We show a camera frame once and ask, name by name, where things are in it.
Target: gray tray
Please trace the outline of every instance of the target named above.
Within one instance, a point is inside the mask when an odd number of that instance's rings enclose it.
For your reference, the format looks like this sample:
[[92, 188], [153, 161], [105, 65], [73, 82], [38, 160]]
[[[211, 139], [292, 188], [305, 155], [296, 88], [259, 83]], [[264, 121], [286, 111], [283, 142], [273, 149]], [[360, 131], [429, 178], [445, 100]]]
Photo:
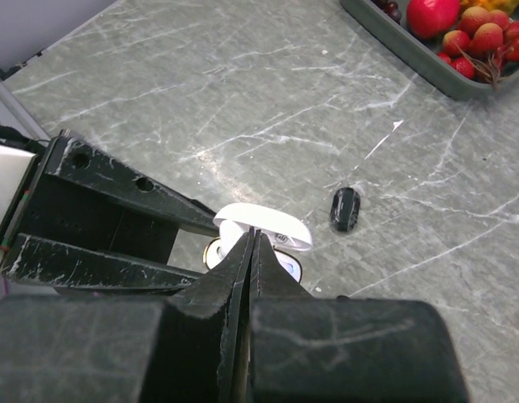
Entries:
[[[341, 0], [341, 3], [384, 46], [449, 97], [467, 100], [494, 93], [491, 85], [469, 80], [440, 60], [436, 55], [441, 47], [439, 41], [421, 42], [412, 36], [407, 30], [405, 18], [409, 0], [396, 1], [403, 13], [401, 25], [392, 21], [371, 0]], [[519, 19], [519, 7], [512, 17]], [[507, 79], [499, 85], [501, 92], [519, 79], [519, 63], [507, 66], [504, 73]]]

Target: artificial fruit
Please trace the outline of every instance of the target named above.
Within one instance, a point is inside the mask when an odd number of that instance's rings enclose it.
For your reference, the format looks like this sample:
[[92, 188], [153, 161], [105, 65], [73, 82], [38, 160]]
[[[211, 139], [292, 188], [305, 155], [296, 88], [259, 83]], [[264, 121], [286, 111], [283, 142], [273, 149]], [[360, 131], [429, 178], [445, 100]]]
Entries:
[[459, 57], [456, 60], [452, 60], [452, 63], [450, 64], [455, 70], [457, 70], [461, 75], [467, 77], [468, 79], [472, 80], [474, 76], [476, 75], [476, 69], [464, 57]]
[[491, 16], [491, 22], [497, 24], [502, 29], [506, 29], [510, 26], [510, 18], [508, 14], [504, 13], [502, 10], [493, 10], [489, 12]]
[[467, 50], [470, 44], [470, 37], [464, 31], [450, 31], [443, 38], [443, 52], [455, 57], [461, 55], [461, 50]]
[[467, 8], [461, 15], [458, 29], [466, 32], [472, 38], [479, 27], [491, 22], [490, 12], [483, 7]]
[[506, 52], [508, 61], [519, 61], [519, 38], [515, 39]]
[[514, 21], [510, 24], [506, 31], [504, 31], [504, 40], [509, 42], [517, 38], [519, 38], [519, 21]]
[[459, 9], [459, 0], [411, 0], [407, 23], [417, 38], [431, 39], [455, 24]]
[[446, 54], [443, 53], [443, 52], [438, 52], [438, 53], [437, 53], [437, 56], [438, 56], [442, 61], [445, 61], [445, 62], [448, 63], [448, 64], [452, 63], [452, 59], [450, 58], [450, 56], [446, 55]]
[[495, 23], [483, 24], [470, 41], [469, 55], [476, 58], [484, 57], [498, 49], [504, 41], [502, 28]]
[[518, 5], [519, 0], [461, 0], [462, 10], [472, 6], [480, 6], [488, 11], [502, 10], [508, 15], [511, 15]]

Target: gray marble surface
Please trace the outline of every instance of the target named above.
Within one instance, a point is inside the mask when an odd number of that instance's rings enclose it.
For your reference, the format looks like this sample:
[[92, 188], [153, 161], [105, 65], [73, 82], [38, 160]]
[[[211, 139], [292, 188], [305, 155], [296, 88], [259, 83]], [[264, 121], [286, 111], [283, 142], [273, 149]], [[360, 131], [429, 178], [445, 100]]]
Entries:
[[[128, 0], [8, 86], [50, 133], [214, 209], [301, 218], [315, 296], [431, 302], [474, 401], [519, 401], [519, 83], [452, 101], [337, 0]], [[363, 197], [348, 235], [328, 226], [341, 185]], [[178, 242], [203, 270], [207, 240]]]

